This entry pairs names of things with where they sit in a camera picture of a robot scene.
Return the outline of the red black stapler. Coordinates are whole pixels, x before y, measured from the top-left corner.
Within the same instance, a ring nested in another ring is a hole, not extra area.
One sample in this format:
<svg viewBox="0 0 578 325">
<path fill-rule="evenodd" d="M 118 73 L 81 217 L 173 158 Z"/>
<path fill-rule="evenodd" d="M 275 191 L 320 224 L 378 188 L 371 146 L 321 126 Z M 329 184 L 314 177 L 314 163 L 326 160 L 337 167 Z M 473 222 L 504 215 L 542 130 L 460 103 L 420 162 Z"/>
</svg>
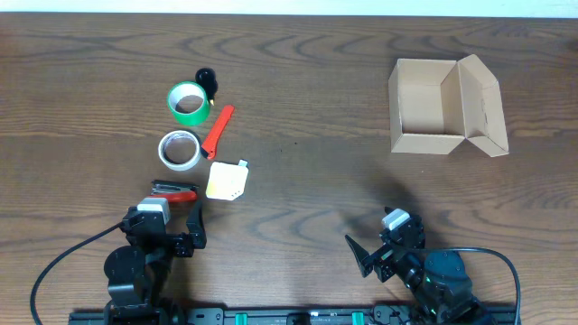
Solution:
<svg viewBox="0 0 578 325">
<path fill-rule="evenodd" d="M 176 181 L 152 181 L 150 196 L 165 198 L 169 203 L 192 202 L 198 198 L 198 186 Z"/>
</svg>

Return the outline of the beige masking tape roll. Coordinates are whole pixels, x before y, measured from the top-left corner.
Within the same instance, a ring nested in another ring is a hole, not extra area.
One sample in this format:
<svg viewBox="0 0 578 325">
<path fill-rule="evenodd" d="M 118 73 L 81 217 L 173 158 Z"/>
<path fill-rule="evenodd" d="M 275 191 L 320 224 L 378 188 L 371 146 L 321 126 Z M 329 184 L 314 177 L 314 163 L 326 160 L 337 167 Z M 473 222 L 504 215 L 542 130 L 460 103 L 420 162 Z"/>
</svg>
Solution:
<svg viewBox="0 0 578 325">
<path fill-rule="evenodd" d="M 174 162 L 170 160 L 167 152 L 168 145 L 175 140 L 188 140 L 192 142 L 195 146 L 195 151 L 192 157 L 186 162 Z M 175 130 L 166 134 L 158 144 L 157 152 L 161 162 L 170 170 L 176 172 L 185 172 L 192 169 L 201 158 L 201 146 L 198 137 L 191 131 L 188 130 Z"/>
</svg>

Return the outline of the red utility knife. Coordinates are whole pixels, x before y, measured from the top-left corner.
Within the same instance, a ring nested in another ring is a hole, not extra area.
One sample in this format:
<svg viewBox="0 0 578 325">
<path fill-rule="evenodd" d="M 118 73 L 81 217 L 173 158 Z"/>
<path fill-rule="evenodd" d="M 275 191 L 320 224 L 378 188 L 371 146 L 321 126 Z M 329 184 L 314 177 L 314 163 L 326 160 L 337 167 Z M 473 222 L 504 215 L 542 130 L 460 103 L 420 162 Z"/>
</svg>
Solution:
<svg viewBox="0 0 578 325">
<path fill-rule="evenodd" d="M 219 139 L 224 132 L 228 121 L 231 119 L 236 108 L 233 105 L 225 105 L 221 110 L 210 132 L 201 145 L 203 156 L 208 160 L 214 160 L 217 153 Z"/>
</svg>

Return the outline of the brown cardboard box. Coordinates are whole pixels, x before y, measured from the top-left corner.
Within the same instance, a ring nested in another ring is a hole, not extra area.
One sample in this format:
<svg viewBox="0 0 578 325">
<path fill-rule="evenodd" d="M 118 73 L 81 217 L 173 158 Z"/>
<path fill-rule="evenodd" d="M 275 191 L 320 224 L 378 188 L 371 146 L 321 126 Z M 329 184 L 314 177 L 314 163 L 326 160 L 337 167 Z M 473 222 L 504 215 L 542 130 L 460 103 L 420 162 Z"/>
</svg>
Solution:
<svg viewBox="0 0 578 325">
<path fill-rule="evenodd" d="M 399 59 L 387 88 L 393 153 L 448 154 L 467 140 L 509 154 L 499 81 L 477 55 Z"/>
</svg>

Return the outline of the green tape roll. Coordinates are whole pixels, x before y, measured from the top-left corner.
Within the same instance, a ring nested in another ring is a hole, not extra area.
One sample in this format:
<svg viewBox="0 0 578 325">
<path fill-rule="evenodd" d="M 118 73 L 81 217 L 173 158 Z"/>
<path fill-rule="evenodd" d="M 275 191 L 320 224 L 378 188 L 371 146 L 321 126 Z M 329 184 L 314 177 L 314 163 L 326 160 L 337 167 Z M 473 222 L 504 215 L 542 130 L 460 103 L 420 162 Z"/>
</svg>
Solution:
<svg viewBox="0 0 578 325">
<path fill-rule="evenodd" d="M 200 106 L 190 112 L 182 113 L 177 110 L 179 102 L 188 97 L 196 96 L 201 99 Z M 182 125 L 195 126 L 203 123 L 210 114 L 210 102 L 205 90 L 197 83 L 185 81 L 174 85 L 167 94 L 166 104 L 175 120 Z"/>
</svg>

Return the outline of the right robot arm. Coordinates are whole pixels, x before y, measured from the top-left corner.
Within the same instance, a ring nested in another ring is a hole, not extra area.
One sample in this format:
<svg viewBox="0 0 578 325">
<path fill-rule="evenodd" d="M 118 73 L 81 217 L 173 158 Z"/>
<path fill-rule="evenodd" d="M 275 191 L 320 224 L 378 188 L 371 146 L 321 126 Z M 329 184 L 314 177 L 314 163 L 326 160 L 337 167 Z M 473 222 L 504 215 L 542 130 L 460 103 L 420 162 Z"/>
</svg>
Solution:
<svg viewBox="0 0 578 325">
<path fill-rule="evenodd" d="M 415 297 L 412 324 L 495 324 L 490 311 L 472 293 L 472 280 L 459 253 L 425 251 L 422 219 L 403 209 L 385 208 L 379 233 L 382 245 L 370 253 L 345 236 L 360 273 L 384 283 L 396 276 Z"/>
</svg>

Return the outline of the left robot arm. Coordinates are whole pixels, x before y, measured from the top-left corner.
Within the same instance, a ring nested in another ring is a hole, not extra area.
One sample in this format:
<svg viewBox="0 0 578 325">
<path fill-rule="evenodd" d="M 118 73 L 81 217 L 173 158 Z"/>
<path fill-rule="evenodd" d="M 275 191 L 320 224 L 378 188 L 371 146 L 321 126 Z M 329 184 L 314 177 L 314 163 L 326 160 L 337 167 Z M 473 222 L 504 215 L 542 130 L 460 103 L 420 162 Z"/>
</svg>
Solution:
<svg viewBox="0 0 578 325">
<path fill-rule="evenodd" d="M 187 258 L 207 244 L 202 203 L 195 202 L 186 220 L 187 232 L 169 234 L 166 198 L 146 198 L 128 209 L 119 228 L 128 244 L 106 259 L 104 272 L 111 301 L 106 324 L 185 324 L 182 307 L 161 296 L 175 258 Z"/>
</svg>

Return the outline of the yellow sticky note pad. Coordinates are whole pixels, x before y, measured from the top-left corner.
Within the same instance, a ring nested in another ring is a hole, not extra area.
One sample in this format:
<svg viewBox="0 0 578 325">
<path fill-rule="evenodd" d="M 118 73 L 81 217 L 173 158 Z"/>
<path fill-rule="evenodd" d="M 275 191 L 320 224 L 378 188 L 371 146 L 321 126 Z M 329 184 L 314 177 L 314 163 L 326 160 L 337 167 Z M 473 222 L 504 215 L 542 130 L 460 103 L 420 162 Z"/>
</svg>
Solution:
<svg viewBox="0 0 578 325">
<path fill-rule="evenodd" d="M 244 194 L 248 176 L 248 161 L 238 164 L 214 162 L 206 187 L 206 197 L 213 200 L 232 201 Z"/>
</svg>

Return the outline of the black mounting rail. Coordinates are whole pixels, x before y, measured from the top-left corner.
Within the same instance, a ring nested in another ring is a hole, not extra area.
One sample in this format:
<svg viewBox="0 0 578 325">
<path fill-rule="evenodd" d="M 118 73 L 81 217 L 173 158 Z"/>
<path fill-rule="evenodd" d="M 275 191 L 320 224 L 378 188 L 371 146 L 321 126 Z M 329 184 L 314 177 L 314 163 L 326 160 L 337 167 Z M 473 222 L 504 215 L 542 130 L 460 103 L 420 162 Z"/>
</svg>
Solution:
<svg viewBox="0 0 578 325">
<path fill-rule="evenodd" d="M 514 324 L 513 307 L 489 306 L 497 324 Z M 183 319 L 187 325 L 294 325 L 294 324 L 418 324 L 410 316 L 406 305 L 376 305 L 372 308 L 312 309 L 312 310 L 223 310 L 197 308 L 186 311 Z M 162 324 L 159 321 L 106 320 L 103 312 L 73 312 L 68 324 Z"/>
</svg>

